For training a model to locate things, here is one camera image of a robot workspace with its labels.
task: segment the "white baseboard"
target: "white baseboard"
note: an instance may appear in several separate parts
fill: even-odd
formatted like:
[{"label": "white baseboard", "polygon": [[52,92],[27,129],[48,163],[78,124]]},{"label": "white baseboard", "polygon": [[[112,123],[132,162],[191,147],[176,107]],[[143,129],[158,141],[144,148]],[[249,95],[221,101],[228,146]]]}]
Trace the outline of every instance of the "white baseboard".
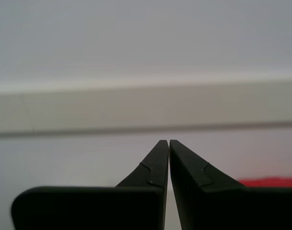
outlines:
[{"label": "white baseboard", "polygon": [[0,88],[0,133],[292,122],[292,79],[108,78]]}]

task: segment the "black plastic piece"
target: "black plastic piece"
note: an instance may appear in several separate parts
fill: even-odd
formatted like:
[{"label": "black plastic piece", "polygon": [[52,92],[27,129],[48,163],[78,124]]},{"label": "black plastic piece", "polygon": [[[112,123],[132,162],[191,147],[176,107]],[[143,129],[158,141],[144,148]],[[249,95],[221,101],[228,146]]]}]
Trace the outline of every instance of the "black plastic piece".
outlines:
[{"label": "black plastic piece", "polygon": [[183,230],[292,228],[292,188],[249,188],[177,140],[170,171]]},{"label": "black plastic piece", "polygon": [[117,187],[38,187],[12,204],[16,230],[163,230],[168,143],[161,140]]}]

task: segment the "red fabric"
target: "red fabric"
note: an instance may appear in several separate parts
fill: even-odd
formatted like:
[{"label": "red fabric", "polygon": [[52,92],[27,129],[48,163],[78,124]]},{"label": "red fabric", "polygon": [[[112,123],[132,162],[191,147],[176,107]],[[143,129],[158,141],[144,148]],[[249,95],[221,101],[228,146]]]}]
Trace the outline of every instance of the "red fabric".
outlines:
[{"label": "red fabric", "polygon": [[247,187],[292,187],[292,178],[269,177],[263,179],[243,179],[240,183]]}]

